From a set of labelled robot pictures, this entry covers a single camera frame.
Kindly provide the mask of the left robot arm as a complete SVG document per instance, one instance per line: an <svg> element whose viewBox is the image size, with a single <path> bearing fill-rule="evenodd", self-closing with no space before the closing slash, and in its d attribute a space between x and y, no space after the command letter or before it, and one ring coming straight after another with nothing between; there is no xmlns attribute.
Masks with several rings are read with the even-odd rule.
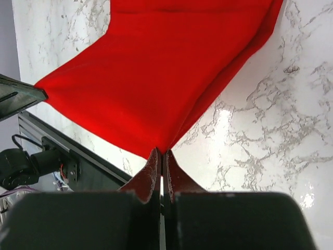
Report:
<svg viewBox="0 0 333 250"><path fill-rule="evenodd" d="M1 75L1 121L47 99L44 90ZM32 143L42 151L29 155L16 138ZM59 145L41 145L18 134L11 139L17 147L1 152L1 187L13 190L21 185L35 184L40 177L56 171L71 181L78 180L78 160Z"/></svg>

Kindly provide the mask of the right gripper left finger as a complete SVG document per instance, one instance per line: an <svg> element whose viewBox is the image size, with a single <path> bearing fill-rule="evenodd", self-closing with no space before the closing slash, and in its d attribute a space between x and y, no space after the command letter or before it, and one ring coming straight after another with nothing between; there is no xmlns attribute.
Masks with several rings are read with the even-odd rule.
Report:
<svg viewBox="0 0 333 250"><path fill-rule="evenodd" d="M116 191L31 193L8 212L1 249L159 249L161 153Z"/></svg>

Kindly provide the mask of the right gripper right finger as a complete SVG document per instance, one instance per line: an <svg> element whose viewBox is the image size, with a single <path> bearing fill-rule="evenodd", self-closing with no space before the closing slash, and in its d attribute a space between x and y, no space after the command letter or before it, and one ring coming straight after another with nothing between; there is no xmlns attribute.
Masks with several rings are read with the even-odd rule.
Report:
<svg viewBox="0 0 333 250"><path fill-rule="evenodd" d="M167 249L316 249L302 211L281 192L208 192L163 157Z"/></svg>

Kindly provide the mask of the red t-shirt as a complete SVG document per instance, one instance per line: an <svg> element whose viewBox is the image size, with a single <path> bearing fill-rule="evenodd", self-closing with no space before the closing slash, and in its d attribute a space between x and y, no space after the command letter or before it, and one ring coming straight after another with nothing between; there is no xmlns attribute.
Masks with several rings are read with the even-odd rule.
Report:
<svg viewBox="0 0 333 250"><path fill-rule="evenodd" d="M282 4L112 1L107 32L36 87L111 144L165 152L268 40Z"/></svg>

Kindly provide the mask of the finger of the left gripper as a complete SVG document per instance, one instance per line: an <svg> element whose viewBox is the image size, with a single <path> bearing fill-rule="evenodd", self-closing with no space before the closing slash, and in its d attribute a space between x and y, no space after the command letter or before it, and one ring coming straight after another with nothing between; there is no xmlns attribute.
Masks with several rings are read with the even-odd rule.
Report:
<svg viewBox="0 0 333 250"><path fill-rule="evenodd" d="M1 121L47 99L44 90L1 74Z"/></svg>

